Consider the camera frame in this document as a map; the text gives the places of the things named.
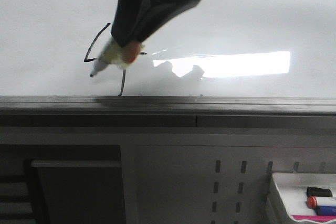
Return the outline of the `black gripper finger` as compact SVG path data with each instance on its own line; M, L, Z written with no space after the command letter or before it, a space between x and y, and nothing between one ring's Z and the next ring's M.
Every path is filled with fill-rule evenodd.
M141 4L142 0L118 0L111 35L121 47L133 38Z
M159 28L179 14L196 7L201 0L155 0L141 16L134 30L134 40L144 42Z

